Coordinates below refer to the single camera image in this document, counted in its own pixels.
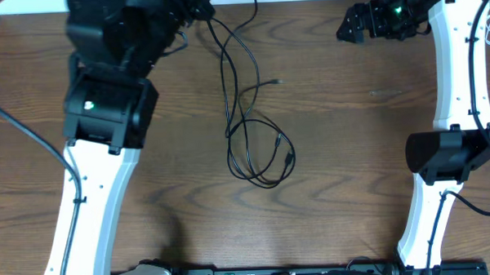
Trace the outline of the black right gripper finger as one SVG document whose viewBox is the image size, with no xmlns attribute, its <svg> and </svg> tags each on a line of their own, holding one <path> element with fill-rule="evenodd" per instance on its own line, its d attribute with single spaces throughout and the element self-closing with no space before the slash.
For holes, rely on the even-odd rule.
<svg viewBox="0 0 490 275">
<path fill-rule="evenodd" d="M 343 19 L 346 28 L 360 28 L 367 26 L 368 7 L 366 3 L 360 2 L 349 7 Z"/>
<path fill-rule="evenodd" d="M 336 32 L 339 41 L 361 43 L 364 42 L 363 27 L 351 28 L 341 26 Z"/>
</svg>

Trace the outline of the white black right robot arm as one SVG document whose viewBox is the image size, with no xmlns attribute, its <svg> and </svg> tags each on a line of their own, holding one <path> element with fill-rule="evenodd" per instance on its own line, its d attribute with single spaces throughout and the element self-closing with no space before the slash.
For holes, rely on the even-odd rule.
<svg viewBox="0 0 490 275">
<path fill-rule="evenodd" d="M 413 175 L 408 221 L 395 260 L 376 275 L 484 275 L 483 262 L 445 262 L 443 235 L 470 174 L 490 160 L 490 100 L 485 26 L 490 0 L 371 0 L 349 7 L 338 40 L 404 41 L 432 35 L 437 104 L 431 132 L 411 134 L 406 163 Z"/>
</svg>

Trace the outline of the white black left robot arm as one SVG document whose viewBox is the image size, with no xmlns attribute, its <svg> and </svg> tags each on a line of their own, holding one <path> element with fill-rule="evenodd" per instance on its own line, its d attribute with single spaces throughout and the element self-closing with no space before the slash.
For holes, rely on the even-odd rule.
<svg viewBox="0 0 490 275">
<path fill-rule="evenodd" d="M 157 103 L 149 73 L 182 26 L 215 10 L 211 0 L 67 0 L 67 7 L 65 179 L 44 275 L 172 275 L 152 261 L 113 273 L 114 239 Z"/>
</svg>

